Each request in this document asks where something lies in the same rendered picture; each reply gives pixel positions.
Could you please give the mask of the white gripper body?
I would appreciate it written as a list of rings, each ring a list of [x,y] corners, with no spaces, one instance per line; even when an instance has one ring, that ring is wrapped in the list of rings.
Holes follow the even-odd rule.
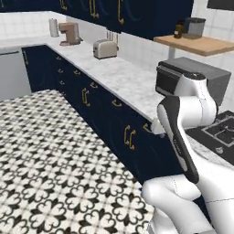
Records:
[[[165,134],[165,129],[161,125],[157,117],[155,117],[151,124],[151,131],[153,134]]]

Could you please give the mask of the grey microwave oven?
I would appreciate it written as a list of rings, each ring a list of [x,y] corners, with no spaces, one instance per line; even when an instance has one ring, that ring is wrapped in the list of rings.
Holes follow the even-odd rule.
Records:
[[[231,73],[196,60],[181,57],[163,60],[156,67],[155,90],[162,95],[173,95],[180,76],[187,72],[202,73],[207,78],[207,88],[217,103],[221,105],[229,85]]]

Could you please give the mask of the navy base cupboards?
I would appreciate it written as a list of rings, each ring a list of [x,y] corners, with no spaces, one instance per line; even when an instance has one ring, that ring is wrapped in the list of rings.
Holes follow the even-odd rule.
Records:
[[[139,182],[182,173],[168,137],[147,132],[143,126],[148,123],[150,128],[150,122],[130,105],[46,45],[23,47],[22,53],[31,90],[58,90]],[[98,89],[90,86],[92,82]],[[90,107],[82,102],[84,88],[90,92]],[[122,107],[113,106],[113,100]],[[127,125],[128,140],[131,131],[136,131],[134,150],[123,140]]]

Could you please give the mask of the black hob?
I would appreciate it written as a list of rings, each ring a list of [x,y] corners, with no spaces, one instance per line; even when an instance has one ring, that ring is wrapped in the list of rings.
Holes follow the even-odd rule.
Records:
[[[189,129],[186,133],[234,165],[234,112],[222,112],[211,125]]]

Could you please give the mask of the silver toaster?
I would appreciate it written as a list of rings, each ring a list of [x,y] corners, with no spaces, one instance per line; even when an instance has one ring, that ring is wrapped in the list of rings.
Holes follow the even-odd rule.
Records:
[[[96,59],[113,58],[117,56],[117,43],[109,39],[97,40],[93,44],[93,56]]]

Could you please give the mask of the brown glass jar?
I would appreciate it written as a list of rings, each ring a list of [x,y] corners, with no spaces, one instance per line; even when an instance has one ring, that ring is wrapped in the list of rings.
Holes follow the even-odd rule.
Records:
[[[184,22],[178,21],[175,25],[174,38],[181,38],[184,32]]]

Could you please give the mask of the hanging kitchen tools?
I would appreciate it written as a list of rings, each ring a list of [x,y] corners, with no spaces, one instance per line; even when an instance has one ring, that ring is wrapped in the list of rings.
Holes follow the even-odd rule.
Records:
[[[113,32],[111,30],[106,30],[106,38],[108,40],[114,41],[115,43],[118,43],[119,34],[117,32]]]

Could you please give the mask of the grey lidded canister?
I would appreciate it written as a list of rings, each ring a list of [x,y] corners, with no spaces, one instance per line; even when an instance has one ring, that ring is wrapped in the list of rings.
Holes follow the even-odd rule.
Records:
[[[202,37],[205,23],[205,18],[188,17],[185,21],[183,37],[190,39]]]

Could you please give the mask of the beige coffee machine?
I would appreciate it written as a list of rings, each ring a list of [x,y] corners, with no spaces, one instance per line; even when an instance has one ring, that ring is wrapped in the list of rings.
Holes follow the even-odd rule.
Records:
[[[66,39],[59,43],[61,46],[78,45],[82,41],[77,23],[59,23],[58,30],[66,35]]]

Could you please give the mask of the black extractor hood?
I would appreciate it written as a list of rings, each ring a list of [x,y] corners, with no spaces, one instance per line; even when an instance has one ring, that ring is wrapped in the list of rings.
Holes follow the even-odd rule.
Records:
[[[234,0],[208,0],[207,7],[211,9],[234,11]]]

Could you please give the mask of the white paper towel roll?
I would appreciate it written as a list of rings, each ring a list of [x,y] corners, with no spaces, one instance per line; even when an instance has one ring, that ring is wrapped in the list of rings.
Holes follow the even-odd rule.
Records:
[[[55,18],[50,18],[49,21],[49,32],[52,37],[59,36],[58,21]]]

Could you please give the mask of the white dishwasher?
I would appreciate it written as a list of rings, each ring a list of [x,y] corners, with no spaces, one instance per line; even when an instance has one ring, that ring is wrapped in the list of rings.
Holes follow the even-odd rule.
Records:
[[[31,93],[21,48],[0,48],[0,101]]]

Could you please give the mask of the wooden wall shelf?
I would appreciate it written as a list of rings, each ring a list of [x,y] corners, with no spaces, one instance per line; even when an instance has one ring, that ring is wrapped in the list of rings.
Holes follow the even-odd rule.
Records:
[[[234,50],[234,43],[211,37],[197,39],[174,38],[171,36],[154,37],[154,42],[167,45],[171,48],[181,49],[203,57],[213,56]]]

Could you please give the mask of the navy wall cupboards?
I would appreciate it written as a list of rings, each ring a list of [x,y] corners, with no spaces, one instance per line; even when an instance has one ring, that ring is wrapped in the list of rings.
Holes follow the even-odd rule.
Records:
[[[0,0],[0,13],[54,11],[153,40],[173,35],[178,21],[191,17],[194,0]]]

